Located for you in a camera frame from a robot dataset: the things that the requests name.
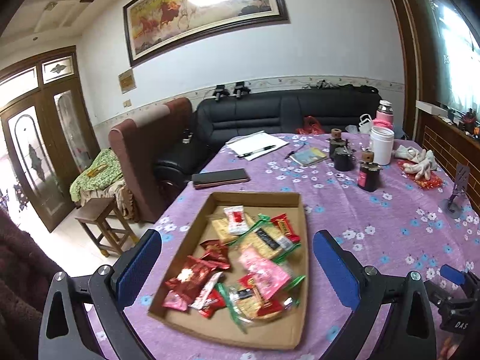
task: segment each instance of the green cloth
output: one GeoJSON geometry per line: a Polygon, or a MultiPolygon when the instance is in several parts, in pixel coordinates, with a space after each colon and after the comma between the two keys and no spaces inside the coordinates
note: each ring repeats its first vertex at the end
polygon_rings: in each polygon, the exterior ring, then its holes
{"type": "Polygon", "coordinates": [[[123,176],[120,168],[120,161],[112,149],[104,149],[94,159],[90,168],[85,169],[83,173],[76,178],[70,185],[70,196],[74,202],[80,200],[80,191],[101,191],[112,185],[123,176]],[[102,164],[108,167],[102,170],[94,177],[88,177],[87,173],[102,164]]]}

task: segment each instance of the tiled floor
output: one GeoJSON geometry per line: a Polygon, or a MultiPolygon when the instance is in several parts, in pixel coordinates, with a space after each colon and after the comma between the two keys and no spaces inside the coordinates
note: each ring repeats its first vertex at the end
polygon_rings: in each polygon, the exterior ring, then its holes
{"type": "MultiPolygon", "coordinates": [[[[36,215],[32,215],[28,221],[23,220],[20,228],[30,233],[47,256],[62,267],[70,277],[91,275],[102,264],[113,265],[118,256],[113,252],[108,258],[102,256],[76,221],[75,212],[76,210],[73,210],[52,233],[47,231],[36,215]]],[[[107,221],[113,228],[122,228],[116,218],[108,218],[107,221]]],[[[141,237],[152,226],[150,223],[129,222],[129,224],[138,237],[141,237]]],[[[95,225],[90,228],[94,235],[100,234],[95,225]]],[[[122,249],[125,251],[132,245],[132,241],[128,239],[122,249]]]]}

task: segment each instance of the red label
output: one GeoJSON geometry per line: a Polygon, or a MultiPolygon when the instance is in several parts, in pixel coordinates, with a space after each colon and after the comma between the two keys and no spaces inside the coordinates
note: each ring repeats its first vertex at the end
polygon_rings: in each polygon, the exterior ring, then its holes
{"type": "Polygon", "coordinates": [[[357,180],[357,184],[361,187],[364,187],[365,186],[365,183],[367,181],[367,174],[366,173],[363,173],[363,172],[360,172],[358,174],[358,180],[357,180]]]}

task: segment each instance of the blue gripper pad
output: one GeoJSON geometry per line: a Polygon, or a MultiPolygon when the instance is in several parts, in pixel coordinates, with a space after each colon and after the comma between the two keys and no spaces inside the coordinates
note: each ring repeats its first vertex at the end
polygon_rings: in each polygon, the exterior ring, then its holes
{"type": "Polygon", "coordinates": [[[320,233],[313,237],[313,253],[327,275],[340,302],[355,311],[360,303],[360,287],[355,276],[350,272],[332,245],[320,233]]]}
{"type": "Polygon", "coordinates": [[[117,281],[116,293],[119,310],[133,305],[161,250],[162,237],[160,233],[154,231],[117,281]]]}
{"type": "Polygon", "coordinates": [[[450,280],[452,283],[455,283],[457,286],[461,286],[465,283],[465,276],[463,272],[460,272],[447,264],[440,268],[440,275],[443,278],[450,280]]]}

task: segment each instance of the black leather sofa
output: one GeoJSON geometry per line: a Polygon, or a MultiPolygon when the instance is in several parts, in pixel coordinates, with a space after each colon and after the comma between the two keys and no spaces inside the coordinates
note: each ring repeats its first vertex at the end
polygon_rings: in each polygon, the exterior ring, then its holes
{"type": "Polygon", "coordinates": [[[230,139],[257,131],[295,133],[303,118],[313,116],[325,132],[358,125],[362,114],[374,117],[381,100],[373,87],[306,89],[253,93],[242,99],[224,97],[203,100],[193,114],[187,144],[178,142],[154,162],[159,183],[179,191],[230,139]]]}

